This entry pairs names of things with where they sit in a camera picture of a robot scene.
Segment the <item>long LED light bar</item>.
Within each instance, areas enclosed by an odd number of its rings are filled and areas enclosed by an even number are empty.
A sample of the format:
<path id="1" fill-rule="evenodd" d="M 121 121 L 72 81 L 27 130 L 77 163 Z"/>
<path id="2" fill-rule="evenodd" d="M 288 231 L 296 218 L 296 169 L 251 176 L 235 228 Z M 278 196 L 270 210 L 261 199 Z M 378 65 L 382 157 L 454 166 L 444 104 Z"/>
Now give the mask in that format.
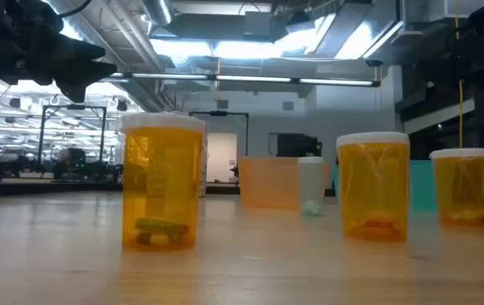
<path id="1" fill-rule="evenodd" d="M 353 86 L 353 87 L 378 87 L 378 80 L 351 80 L 351 79 L 327 79 L 327 78 L 297 78 L 279 76 L 255 76 L 255 75 L 197 75 L 197 74 L 170 74 L 170 73 L 113 73 L 102 78 L 101 82 L 127 82 L 128 80 L 187 80 L 187 81 L 241 81 L 258 83 L 277 83 L 290 85 L 313 85 L 313 86 Z"/>

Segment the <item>silver round air duct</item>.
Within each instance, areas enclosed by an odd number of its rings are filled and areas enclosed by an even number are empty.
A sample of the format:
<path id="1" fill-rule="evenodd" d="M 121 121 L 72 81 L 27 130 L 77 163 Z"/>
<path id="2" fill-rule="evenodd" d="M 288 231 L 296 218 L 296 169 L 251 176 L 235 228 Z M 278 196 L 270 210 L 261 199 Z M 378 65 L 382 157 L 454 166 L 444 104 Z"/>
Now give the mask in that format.
<path id="1" fill-rule="evenodd" d="M 145 14 L 152 25 L 168 25 L 173 19 L 170 0 L 141 0 Z"/>

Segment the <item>black machine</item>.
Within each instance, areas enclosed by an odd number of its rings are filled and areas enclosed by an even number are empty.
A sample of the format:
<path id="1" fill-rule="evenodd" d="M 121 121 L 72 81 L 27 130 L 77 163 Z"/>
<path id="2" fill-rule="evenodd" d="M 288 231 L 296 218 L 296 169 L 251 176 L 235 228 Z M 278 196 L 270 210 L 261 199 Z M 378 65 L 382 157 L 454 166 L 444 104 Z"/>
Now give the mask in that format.
<path id="1" fill-rule="evenodd" d="M 283 133 L 277 136 L 277 157 L 320 157 L 322 143 L 317 137 Z"/>

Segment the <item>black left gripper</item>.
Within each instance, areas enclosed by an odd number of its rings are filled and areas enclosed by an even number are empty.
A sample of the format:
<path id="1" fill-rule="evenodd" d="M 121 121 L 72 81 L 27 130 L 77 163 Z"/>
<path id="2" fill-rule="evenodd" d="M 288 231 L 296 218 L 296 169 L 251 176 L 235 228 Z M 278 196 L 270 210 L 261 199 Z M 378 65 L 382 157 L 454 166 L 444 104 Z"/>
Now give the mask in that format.
<path id="1" fill-rule="evenodd" d="M 37 80 L 49 85 L 52 76 L 39 64 L 94 60 L 105 49 L 88 42 L 55 38 L 64 22 L 42 0 L 0 0 L 0 80 L 15 85 L 20 80 Z M 73 103 L 84 103 L 89 85 L 117 72 L 110 63 L 83 61 L 62 68 L 56 86 Z"/>

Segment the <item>succulent in white patterned pot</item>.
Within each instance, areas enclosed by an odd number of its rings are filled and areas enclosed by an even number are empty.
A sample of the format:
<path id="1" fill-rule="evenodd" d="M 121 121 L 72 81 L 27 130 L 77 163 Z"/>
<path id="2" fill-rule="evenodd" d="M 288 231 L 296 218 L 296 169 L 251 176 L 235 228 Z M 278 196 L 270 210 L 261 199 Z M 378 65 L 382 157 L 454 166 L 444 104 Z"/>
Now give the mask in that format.
<path id="1" fill-rule="evenodd" d="M 202 146 L 201 146 L 201 173 L 200 173 L 200 187 L 199 187 L 200 197 L 204 197 L 206 195 L 206 187 L 207 187 L 208 131 L 209 131 L 209 124 L 205 122 L 203 138 L 202 138 Z"/>

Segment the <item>black background rig frame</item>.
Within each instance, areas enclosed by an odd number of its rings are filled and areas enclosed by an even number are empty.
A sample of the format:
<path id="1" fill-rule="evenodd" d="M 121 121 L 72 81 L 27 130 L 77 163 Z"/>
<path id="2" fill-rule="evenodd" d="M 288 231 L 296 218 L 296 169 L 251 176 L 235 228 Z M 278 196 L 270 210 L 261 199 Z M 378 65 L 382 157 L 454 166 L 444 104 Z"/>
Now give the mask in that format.
<path id="1" fill-rule="evenodd" d="M 248 149 L 249 149 L 249 123 L 250 123 L 250 115 L 249 113 L 241 113 L 241 112 L 228 112 L 224 110 L 213 110 L 213 111 L 190 111 L 189 116 L 196 116 L 197 114 L 203 114 L 208 116 L 214 117 L 227 117 L 227 116 L 242 116 L 245 118 L 245 156 L 248 156 Z"/>
<path id="2" fill-rule="evenodd" d="M 103 112 L 102 115 L 97 115 L 99 121 L 102 123 L 101 125 L 101 133 L 100 133 L 100 146 L 99 146 L 99 161 L 103 161 L 103 149 L 104 149 L 104 137 L 106 131 L 106 124 L 107 124 L 107 108 L 104 106 L 86 106 L 83 103 L 71 103 L 68 105 L 45 105 L 42 107 L 42 116 L 41 116 L 41 124 L 39 129 L 39 141 L 38 141 L 38 156 L 37 162 L 39 165 L 42 164 L 42 153 L 43 153 L 43 140 L 46 131 L 46 122 L 52 115 L 55 115 L 60 109 L 68 109 L 68 110 L 77 110 L 77 111 L 84 111 L 84 110 L 101 110 Z"/>

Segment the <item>bright ceiling light panel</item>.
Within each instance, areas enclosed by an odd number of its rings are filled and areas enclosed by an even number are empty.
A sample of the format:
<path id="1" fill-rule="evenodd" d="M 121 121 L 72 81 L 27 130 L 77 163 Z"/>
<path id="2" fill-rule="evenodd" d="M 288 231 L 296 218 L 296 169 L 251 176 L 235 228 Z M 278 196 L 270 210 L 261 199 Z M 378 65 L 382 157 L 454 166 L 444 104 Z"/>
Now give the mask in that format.
<path id="1" fill-rule="evenodd" d="M 155 52 L 174 60 L 190 57 L 228 59 L 286 58 L 294 61 L 329 61 L 367 59 L 403 27 L 402 21 L 391 21 L 381 32 L 372 30 L 368 21 L 362 22 L 337 51 L 327 51 L 325 36 L 331 33 L 336 16 L 321 17 L 308 30 L 297 30 L 276 42 L 152 39 Z"/>

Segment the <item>black aluminium rig frame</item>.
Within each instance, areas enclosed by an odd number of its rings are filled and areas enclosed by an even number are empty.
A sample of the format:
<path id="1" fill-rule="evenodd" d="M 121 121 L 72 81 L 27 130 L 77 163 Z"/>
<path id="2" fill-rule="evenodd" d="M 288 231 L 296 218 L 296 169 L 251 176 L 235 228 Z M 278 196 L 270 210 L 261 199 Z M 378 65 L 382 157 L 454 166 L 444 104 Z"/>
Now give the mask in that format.
<path id="1" fill-rule="evenodd" d="M 114 183 L 80 182 L 0 183 L 0 197 L 70 191 L 123 191 L 123 186 L 121 184 Z"/>

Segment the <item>clear teal pill bottle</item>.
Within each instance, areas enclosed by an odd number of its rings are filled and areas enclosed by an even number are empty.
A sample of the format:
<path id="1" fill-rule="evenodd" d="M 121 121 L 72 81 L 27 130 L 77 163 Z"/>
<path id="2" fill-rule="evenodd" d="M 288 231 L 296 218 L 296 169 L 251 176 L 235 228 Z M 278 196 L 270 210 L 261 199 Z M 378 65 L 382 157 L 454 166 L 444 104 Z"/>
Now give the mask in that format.
<path id="1" fill-rule="evenodd" d="M 324 159 L 298 159 L 298 192 L 302 215 L 321 216 L 325 195 Z"/>

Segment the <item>orange translucent plastic bin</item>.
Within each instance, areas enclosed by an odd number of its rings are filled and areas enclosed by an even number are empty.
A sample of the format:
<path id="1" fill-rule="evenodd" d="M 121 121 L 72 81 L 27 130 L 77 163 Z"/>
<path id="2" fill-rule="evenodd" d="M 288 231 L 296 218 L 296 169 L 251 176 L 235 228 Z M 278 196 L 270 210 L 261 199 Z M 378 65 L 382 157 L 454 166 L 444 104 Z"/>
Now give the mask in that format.
<path id="1" fill-rule="evenodd" d="M 243 158 L 238 164 L 241 203 L 249 208 L 279 208 L 301 213 L 298 159 Z M 325 189 L 328 164 L 324 160 Z"/>

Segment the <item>green translucent plastic bin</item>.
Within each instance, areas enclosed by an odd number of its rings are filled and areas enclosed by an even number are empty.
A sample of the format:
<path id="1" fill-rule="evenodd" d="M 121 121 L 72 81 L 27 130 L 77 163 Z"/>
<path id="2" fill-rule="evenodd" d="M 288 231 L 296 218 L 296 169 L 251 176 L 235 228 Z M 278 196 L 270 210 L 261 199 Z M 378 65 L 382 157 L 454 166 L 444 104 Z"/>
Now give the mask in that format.
<path id="1" fill-rule="evenodd" d="M 430 160 L 346 157 L 340 160 L 338 179 L 336 193 L 344 216 L 406 219 L 410 212 L 437 211 Z"/>

